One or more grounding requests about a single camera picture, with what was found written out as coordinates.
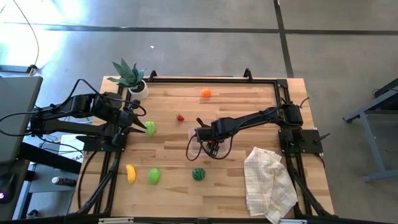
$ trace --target black cable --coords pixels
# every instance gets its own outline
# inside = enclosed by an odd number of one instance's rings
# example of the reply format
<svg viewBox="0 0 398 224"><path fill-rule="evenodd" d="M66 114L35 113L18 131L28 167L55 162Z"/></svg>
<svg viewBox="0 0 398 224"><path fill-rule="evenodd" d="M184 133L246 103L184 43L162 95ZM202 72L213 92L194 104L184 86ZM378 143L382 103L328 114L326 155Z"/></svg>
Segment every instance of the black cable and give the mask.
<svg viewBox="0 0 398 224"><path fill-rule="evenodd" d="M30 27L30 29L32 30L33 35L34 35L34 37L35 37L36 45L37 45L37 55L36 55L36 60L35 60L34 65L36 65L37 59L39 58L39 50L40 50L39 41L37 40L36 33L35 33L35 31L33 30L33 27L32 27L32 25L30 24L30 22L27 20L27 18L26 18L26 16L25 16L24 12L22 12L22 10L21 10L20 7L18 6L17 2L15 2L15 0L13 0L13 1L14 1L15 5L18 7L18 9L19 9L19 11L21 12L21 14L24 16L24 18L25 18L27 24L29 25L29 27Z"/></svg>
<svg viewBox="0 0 398 224"><path fill-rule="evenodd" d="M61 106L64 106L65 104L68 103L68 101L72 98L72 94L75 92L76 87L77 87L77 85L79 84L80 81L83 81L84 83L86 83L86 85L87 85L88 87L90 87L97 95L101 95L101 94L100 94L93 86L91 86L86 80L84 80L84 79L82 79L82 78L79 78L79 79L76 81L75 86L73 86L72 91L70 92L70 94L69 94L69 96L67 97L67 99L66 99L64 102L62 102L60 105L56 106L56 107L54 108L55 110L56 110L56 109L59 109ZM123 103L130 103L130 104L132 104L132 105L138 106L138 107L144 112L144 114L134 114L134 115L136 115L136 116L145 116L145 115L147 114L147 111L146 111L141 105L138 105L137 103L135 103L135 102L133 102L133 101L120 100L120 99L114 99L114 98L108 98L108 97L106 97L106 96L104 96L104 97L107 98L107 99L109 99L109 100L120 101L120 102L123 102Z"/></svg>
<svg viewBox="0 0 398 224"><path fill-rule="evenodd" d="M2 11L3 11L5 8L6 8L6 5L4 5L4 6L1 8L0 13L2 13Z"/></svg>
<svg viewBox="0 0 398 224"><path fill-rule="evenodd" d="M12 113L12 114L5 115L4 117L0 118L0 123L1 123L1 121L3 121L4 119L9 118L9 117L11 117L11 116L20 115L20 114L35 114L35 113L37 113L37 112L35 111L35 112L18 112L18 113ZM32 134L31 132L25 133L25 134L10 134L10 133L4 132L2 129L0 129L0 133L1 133L1 134L5 134L6 136L13 136L13 137L28 136L28 135Z"/></svg>
<svg viewBox="0 0 398 224"><path fill-rule="evenodd" d="M53 144L58 144L58 145L60 145L60 146L68 146L68 147L71 147L72 149L75 149L76 151L79 151L80 153L83 153L82 150L80 150L80 149L78 149L78 148L76 148L76 147L74 147L74 146L71 146L71 145L68 145L68 144L62 144L62 143L60 143L60 142L52 142L52 141L46 140L46 139L44 139L44 138L42 138L42 137L40 137L40 136L37 136L37 137L38 137L39 139L45 141L45 142L53 143Z"/></svg>
<svg viewBox="0 0 398 224"><path fill-rule="evenodd" d="M130 104L132 104L132 105L136 105L136 106L138 106L138 107L144 112L144 114L135 114L135 113L130 113L130 112L127 111L129 114L133 114L133 115L136 115L136 116L145 116L145 115L147 114L147 111L146 111L141 105L138 105L137 103L135 103L135 102L133 102L133 101L129 101L129 100L119 100L119 99L114 99L114 98L107 98L107 99L113 100L113 101L119 101L119 102L123 102L123 103L130 103Z"/></svg>
<svg viewBox="0 0 398 224"><path fill-rule="evenodd" d="M47 138L50 138L50 140L51 140L52 142L58 141L58 138L57 138L56 136L51 135L51 134L48 134L48 135L47 135Z"/></svg>
<svg viewBox="0 0 398 224"><path fill-rule="evenodd" d="M191 144L191 141L192 141L193 137L195 137L195 136L197 136L196 133L189 139L189 142L188 142L188 144L187 144L187 150L185 150L185 156L187 157L187 159L188 159L189 161L195 161L196 159L198 159L198 157L199 157L199 155L200 155L200 152L201 152L201 146L200 146L199 152L198 152L197 156L196 156L194 159L190 159L190 158L188 157L188 148L189 148L189 144Z"/></svg>
<svg viewBox="0 0 398 224"><path fill-rule="evenodd" d="M82 78L79 78L79 79L76 81L75 85L73 86L72 91L70 92L70 94L69 94L69 96L67 97L67 99L66 99L64 102L62 102L60 105L56 106L56 107L54 108L55 110L58 109L58 108L60 108L61 106L64 106L65 104L68 103L68 101L70 100L70 98L72 98L72 94L75 92L76 87L77 87L77 85L79 84L80 81L83 81L84 83L86 83L86 85L87 85L88 87L90 87L96 94L100 95L100 93L99 93L96 89L94 89L94 87L92 87L86 80L84 80L84 79L82 79Z"/></svg>
<svg viewBox="0 0 398 224"><path fill-rule="evenodd" d="M87 159L87 162L86 162L85 166L83 167L83 170L81 171L79 184L77 186L77 206L79 209L81 208L81 199L80 199L81 182L83 181L83 176L85 175L87 165L90 163L90 161L95 156L95 154L97 154L97 151L93 152L92 155Z"/></svg>
<svg viewBox="0 0 398 224"><path fill-rule="evenodd" d="M306 101L309 100L309 99L310 99L309 97L306 97L306 99L304 99L304 100L301 102L300 106L298 106L298 107L299 107L299 108L302 108L303 103L306 102Z"/></svg>
<svg viewBox="0 0 398 224"><path fill-rule="evenodd" d="M59 152L59 151L57 151L57 150L49 149L49 148L41 148L41 149L43 149L43 150L49 150L49 151L52 151L52 152ZM61 152L61 153L58 153L57 155L64 155L64 154L68 154L68 153L71 153L71 152L76 152L76 151L63 151L63 152Z"/></svg>

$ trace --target desk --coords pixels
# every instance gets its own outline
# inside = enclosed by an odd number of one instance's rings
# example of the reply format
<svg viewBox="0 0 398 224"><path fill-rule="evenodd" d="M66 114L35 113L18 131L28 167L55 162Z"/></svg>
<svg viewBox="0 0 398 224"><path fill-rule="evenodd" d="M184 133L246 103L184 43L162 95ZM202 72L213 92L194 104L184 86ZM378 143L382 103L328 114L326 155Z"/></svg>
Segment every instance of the desk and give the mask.
<svg viewBox="0 0 398 224"><path fill-rule="evenodd" d="M118 87L106 78L103 78L101 92L117 92ZM293 102L300 103L307 97L303 79L291 78L287 79L287 83ZM209 157L199 157L194 162L185 158L188 129L199 126L196 122L197 117L200 117L204 123L210 124L220 117L239 117L275 106L274 87L253 83L147 84L150 93L141 103L147 110L147 115L140 120L143 123L154 121L156 133L152 138L138 133L129 135L126 150L121 156L111 216L250 217L246 209L243 161L254 146L280 154L279 127L265 124L240 131L234 137L233 149L226 159L217 161ZM211 89L210 98L201 97L204 87ZM176 120L178 113L183 115L184 122L179 123ZM308 101L303 104L302 116L303 129L312 129L313 120ZM98 119L94 120L94 124L101 123L102 121ZM83 203L98 185L103 158L104 153L99 152L88 164L81 185ZM303 154L302 158L309 189L324 208L333 213L322 162L310 154ZM136 168L137 180L133 185L127 183L126 164L132 164ZM157 185L150 185L148 174L154 166L159 167L161 178ZM206 178L201 182L192 178L192 170L196 167L203 167L206 170ZM106 203L107 191L107 189L104 191L100 212ZM299 201L302 202L300 192L298 194ZM76 210L75 194L70 211ZM290 212L287 218L292 216L293 213Z"/></svg>

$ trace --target white pot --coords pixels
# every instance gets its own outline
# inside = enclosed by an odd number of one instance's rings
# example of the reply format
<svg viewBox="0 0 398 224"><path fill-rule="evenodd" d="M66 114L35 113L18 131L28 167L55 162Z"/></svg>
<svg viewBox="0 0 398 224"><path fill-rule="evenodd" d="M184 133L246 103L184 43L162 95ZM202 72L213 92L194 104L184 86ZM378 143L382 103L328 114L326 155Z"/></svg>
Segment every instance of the white pot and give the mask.
<svg viewBox="0 0 398 224"><path fill-rule="evenodd" d="M143 80L141 82L144 83L144 89L139 93L134 93L130 88L128 88L128 90L131 94L131 100L143 100L148 97L149 89L148 89L147 83L144 82Z"/></svg>

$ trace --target potted plant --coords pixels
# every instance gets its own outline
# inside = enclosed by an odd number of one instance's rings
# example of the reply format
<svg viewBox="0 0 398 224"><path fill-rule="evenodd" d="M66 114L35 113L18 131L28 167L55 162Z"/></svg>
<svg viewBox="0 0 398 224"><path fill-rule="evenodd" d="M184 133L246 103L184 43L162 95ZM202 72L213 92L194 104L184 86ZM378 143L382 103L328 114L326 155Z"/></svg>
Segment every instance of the potted plant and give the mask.
<svg viewBox="0 0 398 224"><path fill-rule="evenodd" d="M143 100L147 98L149 95L149 89L145 81L142 79L146 69L138 72L136 68L137 63L135 63L131 69L123 58L120 65L115 62L112 63L121 78L116 79L110 77L108 80L111 82L117 82L122 87L127 87L133 100Z"/></svg>

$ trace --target strawberry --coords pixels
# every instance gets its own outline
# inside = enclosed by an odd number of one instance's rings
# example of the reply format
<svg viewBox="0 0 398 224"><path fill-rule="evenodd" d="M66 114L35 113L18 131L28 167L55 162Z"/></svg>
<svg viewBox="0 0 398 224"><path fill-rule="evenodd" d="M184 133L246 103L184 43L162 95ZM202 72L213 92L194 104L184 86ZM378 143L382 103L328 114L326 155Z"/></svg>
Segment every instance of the strawberry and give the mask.
<svg viewBox="0 0 398 224"><path fill-rule="evenodd" d="M184 121L184 117L182 115L178 114L177 121Z"/></svg>

